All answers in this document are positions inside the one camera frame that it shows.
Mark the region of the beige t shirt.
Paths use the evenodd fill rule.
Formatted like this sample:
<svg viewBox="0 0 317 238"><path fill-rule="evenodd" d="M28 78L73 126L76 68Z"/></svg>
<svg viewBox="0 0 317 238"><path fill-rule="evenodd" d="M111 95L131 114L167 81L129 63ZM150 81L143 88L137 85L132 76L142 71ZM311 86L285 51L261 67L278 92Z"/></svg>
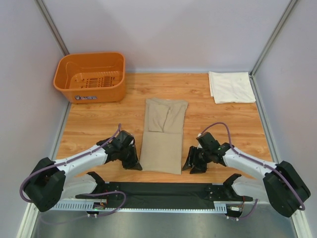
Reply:
<svg viewBox="0 0 317 238"><path fill-rule="evenodd" d="M140 163L144 171L180 175L188 102L146 99Z"/></svg>

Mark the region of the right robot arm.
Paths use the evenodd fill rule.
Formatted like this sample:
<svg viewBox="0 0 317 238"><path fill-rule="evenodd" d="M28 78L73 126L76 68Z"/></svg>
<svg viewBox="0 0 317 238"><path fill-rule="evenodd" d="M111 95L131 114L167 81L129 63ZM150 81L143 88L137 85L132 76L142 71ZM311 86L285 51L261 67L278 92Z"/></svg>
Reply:
<svg viewBox="0 0 317 238"><path fill-rule="evenodd" d="M311 192L287 161L273 163L243 153L230 141L220 144L209 132L199 134L198 146L191 146L183 170L191 174L207 171L208 163L221 164L242 171L224 182L223 194L229 200L238 196L268 202L280 215L291 217L304 209Z"/></svg>

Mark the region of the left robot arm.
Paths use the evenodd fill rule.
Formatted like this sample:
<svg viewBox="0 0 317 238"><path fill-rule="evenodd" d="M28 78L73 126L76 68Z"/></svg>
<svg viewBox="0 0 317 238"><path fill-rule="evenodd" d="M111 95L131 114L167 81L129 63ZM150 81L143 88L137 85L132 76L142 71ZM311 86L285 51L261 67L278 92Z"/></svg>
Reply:
<svg viewBox="0 0 317 238"><path fill-rule="evenodd" d="M56 161L48 157L41 159L22 183L20 196L41 212L74 196L104 199L107 193L105 181L88 170L116 160L121 162L124 169L142 170L135 138L125 130L118 130L112 137L74 156Z"/></svg>

